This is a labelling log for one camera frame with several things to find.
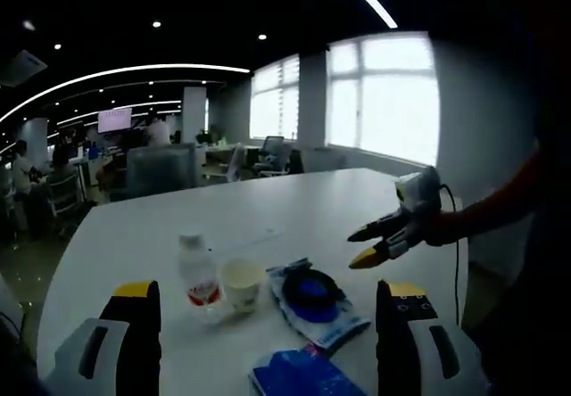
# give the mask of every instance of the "white paper cup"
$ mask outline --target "white paper cup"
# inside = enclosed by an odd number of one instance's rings
[[[229,260],[221,270],[224,294],[234,309],[251,313],[256,309],[260,285],[266,277],[264,268],[249,260]]]

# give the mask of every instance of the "desk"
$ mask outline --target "desk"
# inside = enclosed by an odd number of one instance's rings
[[[161,289],[161,396],[252,394],[247,374],[262,355],[304,340],[261,290],[259,308],[224,326],[200,326],[178,276],[178,234],[201,228],[214,258],[234,256],[270,267],[308,256],[343,288],[356,310],[374,318],[377,280],[412,282],[427,291],[441,318],[454,321],[455,246],[422,243],[398,260],[350,270],[364,243],[346,237],[395,210],[395,177],[369,169],[255,179],[155,195],[93,208],[63,254],[46,296],[38,332],[37,370],[86,318],[97,318],[121,284],[155,279]],[[272,227],[281,235],[244,247]],[[460,243],[459,305],[464,308],[468,246]],[[365,392],[377,393],[377,334],[370,326],[332,358]]]

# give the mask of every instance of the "human hand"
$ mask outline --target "human hand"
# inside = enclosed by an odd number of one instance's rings
[[[462,238],[460,214],[443,211],[428,219],[421,228],[421,234],[430,246],[442,246]]]

